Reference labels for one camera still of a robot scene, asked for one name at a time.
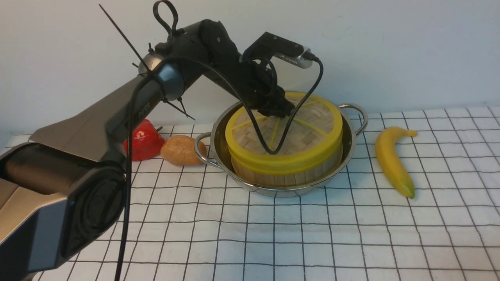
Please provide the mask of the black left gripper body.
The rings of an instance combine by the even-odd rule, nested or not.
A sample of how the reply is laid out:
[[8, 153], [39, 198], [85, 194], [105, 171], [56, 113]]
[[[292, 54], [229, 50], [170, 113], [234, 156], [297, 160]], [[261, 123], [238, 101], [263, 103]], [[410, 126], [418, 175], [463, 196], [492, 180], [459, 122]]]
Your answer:
[[276, 74], [255, 61], [240, 62], [239, 56], [218, 65], [218, 70], [231, 83], [252, 110], [262, 105], [290, 103], [284, 89], [277, 85]]

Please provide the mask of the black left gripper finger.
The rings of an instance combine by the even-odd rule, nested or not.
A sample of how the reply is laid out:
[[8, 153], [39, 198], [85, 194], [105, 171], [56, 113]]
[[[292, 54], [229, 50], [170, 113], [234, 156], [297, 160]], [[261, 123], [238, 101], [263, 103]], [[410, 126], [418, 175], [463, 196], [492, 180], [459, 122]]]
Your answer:
[[276, 105], [262, 105], [256, 108], [257, 112], [266, 117], [278, 117], [280, 115], [280, 108]]
[[295, 110], [295, 105], [293, 103], [280, 103], [278, 105], [278, 117], [285, 118], [289, 117]]

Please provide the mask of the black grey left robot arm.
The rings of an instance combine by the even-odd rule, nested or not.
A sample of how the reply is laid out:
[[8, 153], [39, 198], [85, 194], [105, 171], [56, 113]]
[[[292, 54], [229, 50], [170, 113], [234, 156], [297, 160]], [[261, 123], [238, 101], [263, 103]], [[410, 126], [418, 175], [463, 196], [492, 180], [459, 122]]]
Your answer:
[[169, 27], [139, 75], [74, 117], [36, 130], [1, 156], [1, 280], [60, 267], [130, 209], [132, 164], [123, 143], [158, 103], [202, 75], [244, 105], [285, 117], [293, 105], [267, 65], [302, 47], [265, 32], [242, 54], [221, 22]]

